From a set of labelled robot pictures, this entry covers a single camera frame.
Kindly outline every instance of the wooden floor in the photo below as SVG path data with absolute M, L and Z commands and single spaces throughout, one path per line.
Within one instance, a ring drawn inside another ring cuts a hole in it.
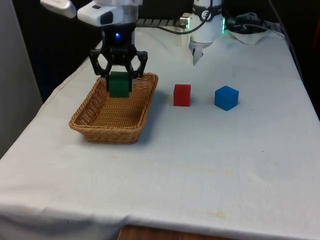
M 125 226 L 121 229 L 117 240 L 230 240 L 230 238 L 197 235 L 142 226 Z

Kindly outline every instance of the cube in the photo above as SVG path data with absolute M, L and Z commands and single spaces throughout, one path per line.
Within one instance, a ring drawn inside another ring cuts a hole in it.
M 128 98 L 130 96 L 129 74 L 122 71 L 112 71 L 109 79 L 110 98 Z
M 173 91 L 173 106 L 189 107 L 190 106 L 191 85 L 176 84 Z
M 238 105 L 238 99 L 238 90 L 229 86 L 223 86 L 215 91 L 214 104 L 225 111 L 229 111 Z

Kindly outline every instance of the wicker basket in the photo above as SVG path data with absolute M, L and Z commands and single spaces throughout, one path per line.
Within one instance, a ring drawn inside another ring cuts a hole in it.
M 157 75 L 145 73 L 132 85 L 129 98 L 110 98 L 106 81 L 98 78 L 72 116 L 70 128 L 92 143 L 135 143 L 146 124 L 157 83 Z

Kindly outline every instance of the green cube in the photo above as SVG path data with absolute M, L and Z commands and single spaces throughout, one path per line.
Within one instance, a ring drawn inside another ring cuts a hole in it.
M 110 98 L 128 98 L 130 96 L 129 74 L 123 71 L 112 71 L 109 80 Z

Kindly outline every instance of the basket rim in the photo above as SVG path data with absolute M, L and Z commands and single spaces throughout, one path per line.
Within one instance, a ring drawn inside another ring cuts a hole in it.
M 82 113 L 82 111 L 84 110 L 84 108 L 89 104 L 91 98 L 93 97 L 94 93 L 96 92 L 97 87 L 99 86 L 99 84 L 101 84 L 102 81 L 104 81 L 101 77 L 99 77 L 95 84 L 93 85 L 92 89 L 90 90 L 89 94 L 86 96 L 86 98 L 84 99 L 84 101 L 82 102 L 82 104 L 80 105 L 80 107 L 76 110 L 76 112 L 73 114 L 73 116 L 71 117 L 71 120 L 69 121 L 69 126 L 70 128 L 77 130 L 77 129 L 86 129 L 86 130 L 90 130 L 90 131 L 99 131 L 99 130 L 140 130 L 143 128 L 145 122 L 147 121 L 147 113 L 148 113 L 148 109 L 151 105 L 151 101 L 152 101 L 152 97 L 155 93 L 157 84 L 158 84 L 158 80 L 159 77 L 158 75 L 154 74 L 154 73 L 144 73 L 142 75 L 142 78 L 145 77 L 152 77 L 151 81 L 152 81 L 152 89 L 150 91 L 150 95 L 148 100 L 145 103 L 144 109 L 141 112 L 141 116 L 139 119 L 139 122 L 137 125 L 135 126 L 124 126 L 124 127 L 114 127 L 114 126 L 94 126 L 94 125 L 79 125 L 76 124 L 76 120 L 78 119 L 78 117 L 80 116 L 80 114 Z

